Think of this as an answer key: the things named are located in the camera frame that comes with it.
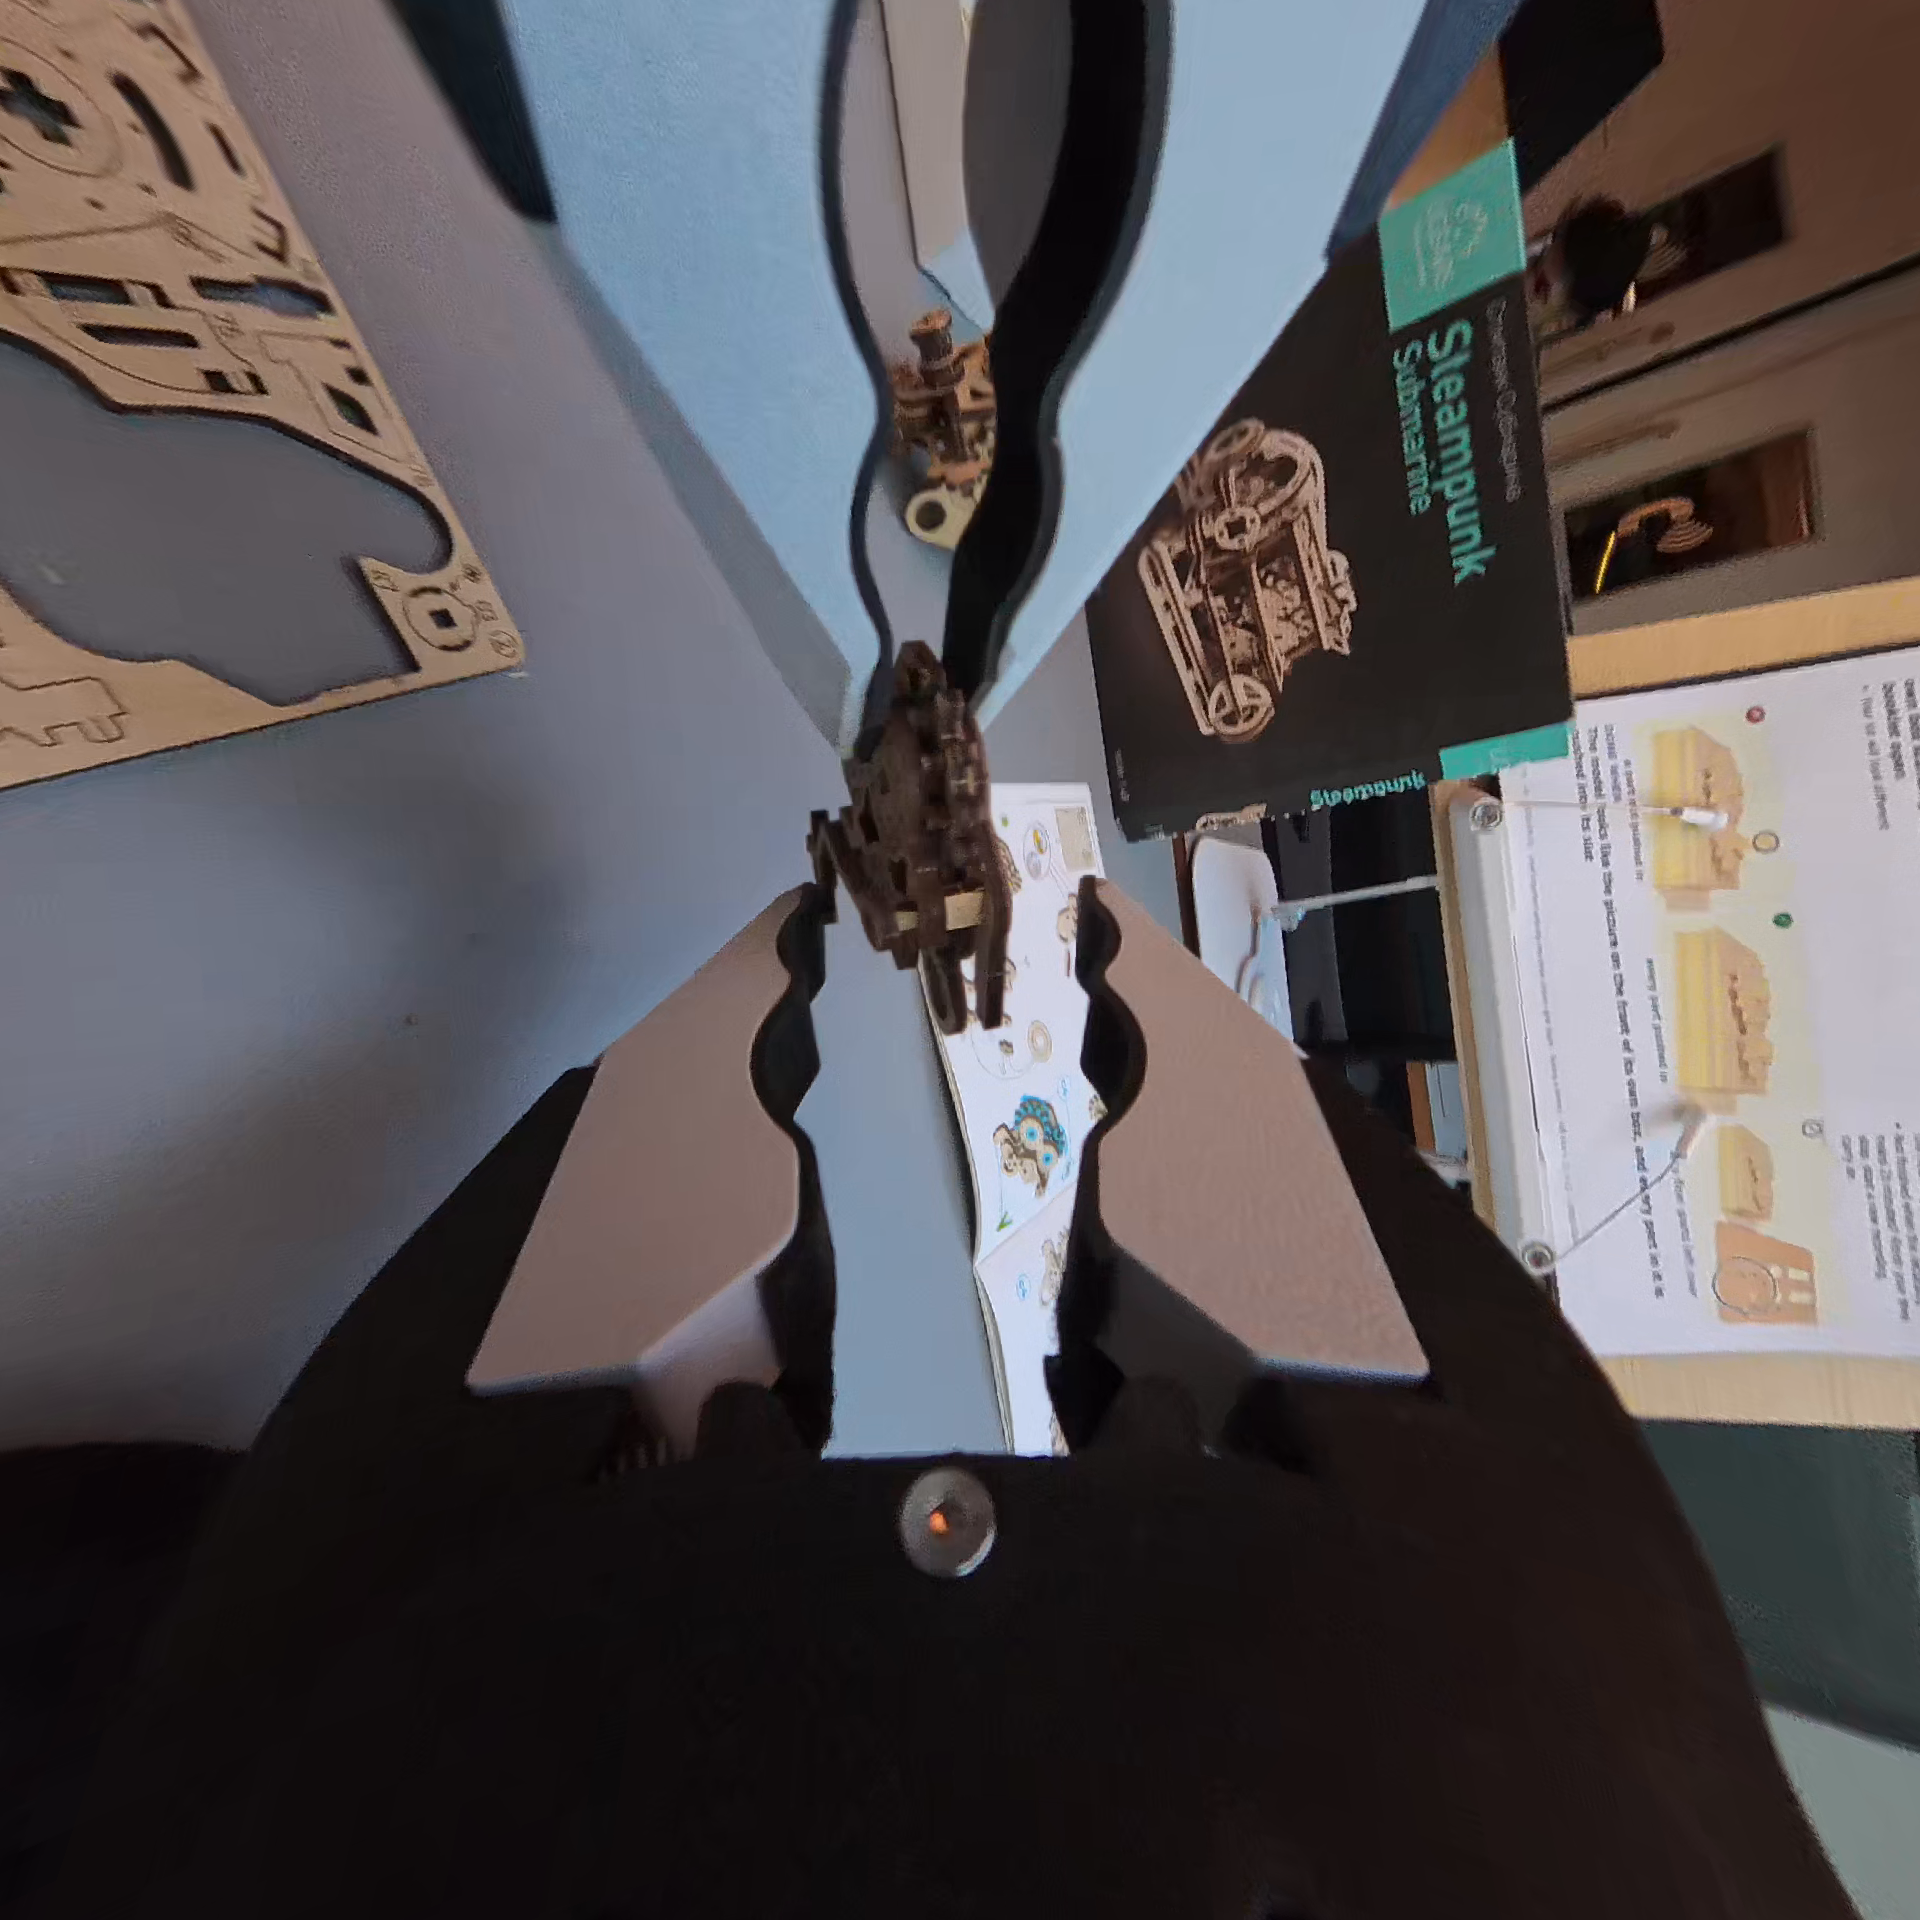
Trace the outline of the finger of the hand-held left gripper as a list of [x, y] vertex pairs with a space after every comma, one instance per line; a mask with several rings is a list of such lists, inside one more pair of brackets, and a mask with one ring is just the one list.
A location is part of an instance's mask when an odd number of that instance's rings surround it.
[[842, 197], [854, 4], [508, 4], [572, 277], [833, 754], [892, 659], [868, 560], [883, 366]]
[[1428, 4], [979, 4], [997, 457], [945, 664], [988, 725], [1428, 139]]

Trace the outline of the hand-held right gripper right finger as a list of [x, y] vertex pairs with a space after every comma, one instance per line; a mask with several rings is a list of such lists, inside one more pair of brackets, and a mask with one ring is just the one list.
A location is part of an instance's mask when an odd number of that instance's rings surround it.
[[1046, 1362], [1069, 1451], [1141, 1382], [1204, 1451], [1259, 1382], [1425, 1384], [1296, 1046], [1107, 877], [1076, 883], [1075, 977], [1100, 1117]]

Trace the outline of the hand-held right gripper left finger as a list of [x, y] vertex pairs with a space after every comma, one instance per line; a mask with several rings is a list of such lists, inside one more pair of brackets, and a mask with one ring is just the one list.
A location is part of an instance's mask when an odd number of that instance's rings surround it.
[[828, 890], [785, 890], [594, 1064], [467, 1386], [622, 1386], [694, 1447], [729, 1384], [833, 1412], [837, 1258], [801, 1103], [818, 1075]]

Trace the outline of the wooden gear assembly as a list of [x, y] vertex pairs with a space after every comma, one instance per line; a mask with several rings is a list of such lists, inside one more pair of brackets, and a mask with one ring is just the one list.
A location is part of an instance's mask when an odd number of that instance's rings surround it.
[[1012, 883], [988, 816], [985, 745], [928, 643], [901, 646], [846, 790], [846, 806], [814, 814], [807, 828], [816, 881], [846, 888], [868, 947], [920, 977], [936, 1030], [998, 1028]]

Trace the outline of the grey desk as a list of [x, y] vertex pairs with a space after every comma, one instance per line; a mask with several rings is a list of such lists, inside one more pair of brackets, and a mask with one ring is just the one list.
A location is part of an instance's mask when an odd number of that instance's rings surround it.
[[4, 796], [4, 1451], [245, 1447], [837, 754], [387, 4], [195, 4], [529, 667]]

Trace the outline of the white instruction booklet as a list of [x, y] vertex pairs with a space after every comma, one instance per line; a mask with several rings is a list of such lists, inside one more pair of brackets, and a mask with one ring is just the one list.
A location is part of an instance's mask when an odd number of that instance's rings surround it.
[[1009, 888], [1001, 1021], [940, 1038], [948, 1098], [973, 1181], [973, 1283], [1001, 1435], [1065, 1454], [1046, 1362], [1059, 1353], [1069, 1227], [1085, 1138], [1105, 1103], [1082, 1070], [1088, 996], [1075, 977], [1076, 883], [1100, 877], [1088, 783], [997, 783]]

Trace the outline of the black model kit box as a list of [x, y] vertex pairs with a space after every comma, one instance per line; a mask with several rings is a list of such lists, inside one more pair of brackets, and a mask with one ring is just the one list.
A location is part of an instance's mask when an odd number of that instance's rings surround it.
[[1569, 754], [1516, 144], [1324, 264], [1088, 600], [1157, 842]]

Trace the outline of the white rounded panel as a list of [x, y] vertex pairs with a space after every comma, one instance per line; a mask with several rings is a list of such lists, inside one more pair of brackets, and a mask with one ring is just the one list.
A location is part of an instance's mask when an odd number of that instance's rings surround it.
[[1195, 837], [1190, 890], [1199, 959], [1268, 1025], [1293, 1038], [1279, 883], [1262, 842]]

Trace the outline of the wooden model subassembly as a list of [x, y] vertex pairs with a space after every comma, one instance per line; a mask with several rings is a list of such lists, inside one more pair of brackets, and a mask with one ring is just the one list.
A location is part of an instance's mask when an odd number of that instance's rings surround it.
[[945, 304], [920, 309], [908, 340], [912, 354], [889, 366], [892, 448], [912, 472], [901, 520], [917, 543], [958, 550], [998, 444], [988, 340], [959, 340]]

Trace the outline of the printed instruction sheet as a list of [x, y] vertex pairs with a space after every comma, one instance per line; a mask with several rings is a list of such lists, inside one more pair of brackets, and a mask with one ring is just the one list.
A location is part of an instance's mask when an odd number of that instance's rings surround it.
[[1602, 1359], [1916, 1359], [1916, 646], [1501, 776], [1543, 1240]]

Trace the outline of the laser-cut wooden parts sheet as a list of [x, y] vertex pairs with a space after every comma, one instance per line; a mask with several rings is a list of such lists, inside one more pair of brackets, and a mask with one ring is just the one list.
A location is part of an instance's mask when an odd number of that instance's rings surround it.
[[186, 4], [4, 4], [4, 790], [522, 667]]

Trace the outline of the pale shelf unit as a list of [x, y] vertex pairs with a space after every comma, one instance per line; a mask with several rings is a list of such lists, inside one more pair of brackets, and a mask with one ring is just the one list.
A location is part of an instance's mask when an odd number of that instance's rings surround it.
[[1501, 36], [1569, 632], [1916, 573], [1916, 4]]

